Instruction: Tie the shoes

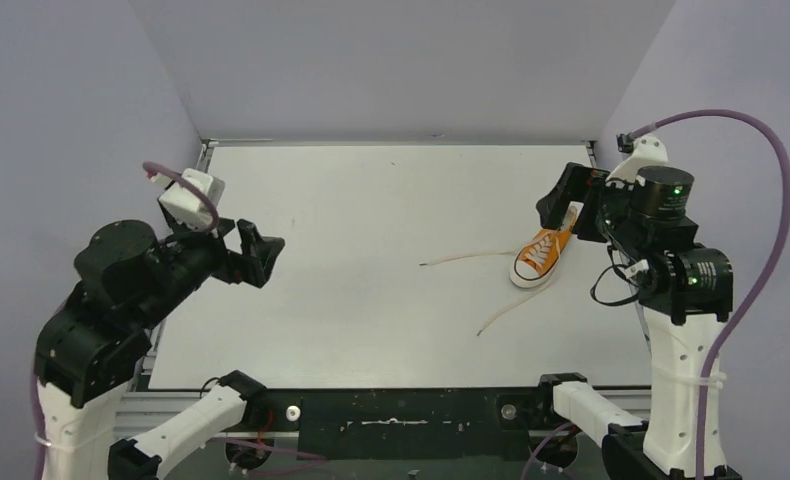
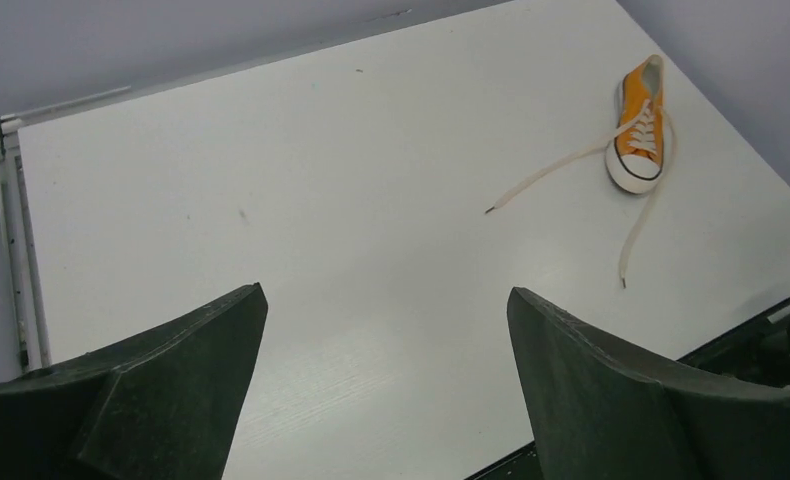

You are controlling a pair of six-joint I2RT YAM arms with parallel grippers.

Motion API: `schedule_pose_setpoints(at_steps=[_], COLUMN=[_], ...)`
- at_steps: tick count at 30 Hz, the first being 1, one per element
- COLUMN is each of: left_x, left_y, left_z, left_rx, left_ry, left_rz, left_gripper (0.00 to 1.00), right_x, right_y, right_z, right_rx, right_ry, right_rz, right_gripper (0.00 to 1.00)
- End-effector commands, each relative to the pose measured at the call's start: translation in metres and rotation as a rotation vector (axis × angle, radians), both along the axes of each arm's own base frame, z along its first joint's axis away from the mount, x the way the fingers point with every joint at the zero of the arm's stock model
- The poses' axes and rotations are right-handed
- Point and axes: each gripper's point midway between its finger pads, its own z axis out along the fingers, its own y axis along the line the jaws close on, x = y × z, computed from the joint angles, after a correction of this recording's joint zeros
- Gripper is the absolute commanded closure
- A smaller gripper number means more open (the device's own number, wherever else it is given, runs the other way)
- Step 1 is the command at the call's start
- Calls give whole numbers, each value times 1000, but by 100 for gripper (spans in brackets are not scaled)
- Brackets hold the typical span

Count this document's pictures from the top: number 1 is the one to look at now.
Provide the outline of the cream shoelace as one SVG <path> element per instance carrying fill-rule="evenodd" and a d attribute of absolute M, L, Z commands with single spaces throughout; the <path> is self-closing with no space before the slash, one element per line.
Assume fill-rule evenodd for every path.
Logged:
<path fill-rule="evenodd" d="M 508 260 L 503 265 L 503 268 L 502 268 L 501 265 L 498 265 L 492 271 L 492 275 L 490 276 L 490 278 L 492 280 L 494 280 L 498 284 L 498 288 L 505 288 L 505 289 L 508 289 L 508 290 L 516 290 L 516 291 L 519 291 L 520 294 L 519 294 L 518 297 L 515 297 L 510 303 L 504 304 L 498 310 L 496 310 L 495 312 L 490 314 L 488 317 L 486 317 L 476 327 L 476 331 L 474 333 L 474 336 L 480 338 L 480 337 L 484 336 L 485 332 L 487 330 L 489 330 L 498 320 L 500 320 L 504 316 L 508 315 L 509 313 L 512 313 L 513 311 L 515 311 L 519 307 L 523 306 L 530 299 L 534 298 L 536 295 L 538 295 L 538 294 L 544 292 L 546 289 L 548 289 L 552 285 L 552 282 L 554 281 L 555 274 L 560 269 L 561 260 L 563 259 L 563 253 L 562 253 L 561 258 L 559 260 L 559 263 L 558 263 L 558 265 L 556 267 L 556 270 L 553 272 L 553 275 L 551 276 L 551 278 L 546 283 L 542 284 L 539 287 L 536 287 L 535 289 L 530 289 L 530 290 L 522 289 L 522 288 L 519 288 L 519 287 L 515 286 L 512 283 L 512 281 L 510 280 L 510 268 L 511 268 L 514 260 L 516 259 L 516 255 L 517 255 L 518 251 L 521 248 L 522 247 L 517 247 L 517 248 L 514 248 L 514 249 L 507 249 L 507 250 L 504 250 L 504 249 L 502 249 L 502 250 L 484 250 L 484 251 L 477 251 L 477 252 L 470 252 L 470 253 L 461 253 L 461 254 L 451 255 L 451 256 L 448 256 L 448 257 L 442 257 L 442 258 L 433 259 L 433 260 L 425 260 L 425 261 L 419 262 L 418 266 L 420 268 L 431 268 L 431 267 L 436 267 L 436 266 L 443 265 L 443 264 L 446 264 L 446 263 L 453 263 L 453 262 L 457 262 L 457 261 L 461 261 L 461 260 L 469 260 L 469 259 L 480 258 L 480 257 L 496 257 L 496 256 L 508 257 Z"/>

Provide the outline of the orange canvas sneaker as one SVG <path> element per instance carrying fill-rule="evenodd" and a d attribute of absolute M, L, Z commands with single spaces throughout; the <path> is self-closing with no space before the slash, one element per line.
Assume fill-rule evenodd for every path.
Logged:
<path fill-rule="evenodd" d="M 510 280 L 522 289 L 535 289 L 546 283 L 572 238 L 578 219 L 576 206 L 569 206 L 557 230 L 543 228 L 517 253 L 510 268 Z"/>

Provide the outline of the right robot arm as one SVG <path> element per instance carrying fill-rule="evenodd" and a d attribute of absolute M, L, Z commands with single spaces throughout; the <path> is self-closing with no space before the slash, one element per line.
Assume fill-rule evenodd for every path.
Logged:
<path fill-rule="evenodd" d="M 625 260 L 611 266 L 636 288 L 651 352 L 647 419 L 619 408 L 583 378 L 552 376 L 533 400 L 549 427 L 565 420 L 600 447 L 612 479 L 733 479 L 719 430 L 725 375 L 714 351 L 733 309 L 733 272 L 719 250 L 695 239 L 686 214 L 693 176 L 669 166 L 644 166 L 628 179 L 568 164 L 536 207 L 545 227 L 557 227 L 574 202 L 581 240 L 607 245 Z"/>

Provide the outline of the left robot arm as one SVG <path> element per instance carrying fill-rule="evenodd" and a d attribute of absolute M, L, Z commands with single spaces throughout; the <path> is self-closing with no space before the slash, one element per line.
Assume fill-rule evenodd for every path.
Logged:
<path fill-rule="evenodd" d="M 34 417 L 41 479 L 162 479 L 218 433 L 266 416 L 265 386 L 234 370 L 161 425 L 117 439 L 119 404 L 152 330 L 209 279 L 261 288 L 285 241 L 244 219 L 213 231 L 140 220 L 99 229 L 74 260 L 79 279 L 38 335 Z"/>

